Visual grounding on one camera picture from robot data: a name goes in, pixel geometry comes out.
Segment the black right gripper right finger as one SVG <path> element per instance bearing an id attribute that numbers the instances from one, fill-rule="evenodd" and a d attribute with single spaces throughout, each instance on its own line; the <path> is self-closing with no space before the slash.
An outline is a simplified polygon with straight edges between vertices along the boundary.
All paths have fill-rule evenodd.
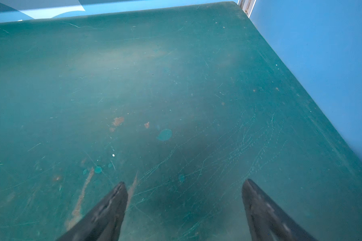
<path id="1" fill-rule="evenodd" d="M 254 181 L 242 185 L 242 201 L 253 241 L 315 241 Z"/>

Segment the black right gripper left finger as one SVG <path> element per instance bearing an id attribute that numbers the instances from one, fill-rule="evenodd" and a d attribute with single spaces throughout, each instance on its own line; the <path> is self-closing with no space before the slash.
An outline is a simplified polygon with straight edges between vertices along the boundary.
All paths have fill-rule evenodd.
<path id="1" fill-rule="evenodd" d="M 117 241 L 128 201 L 124 182 L 119 182 L 59 241 Z"/>

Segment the right aluminium frame post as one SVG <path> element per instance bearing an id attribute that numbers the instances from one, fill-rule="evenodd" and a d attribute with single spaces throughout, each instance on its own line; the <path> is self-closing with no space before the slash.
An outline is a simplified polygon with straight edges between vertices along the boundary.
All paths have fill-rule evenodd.
<path id="1" fill-rule="evenodd" d="M 253 8 L 256 4 L 256 0 L 238 0 L 238 5 L 250 18 Z"/>

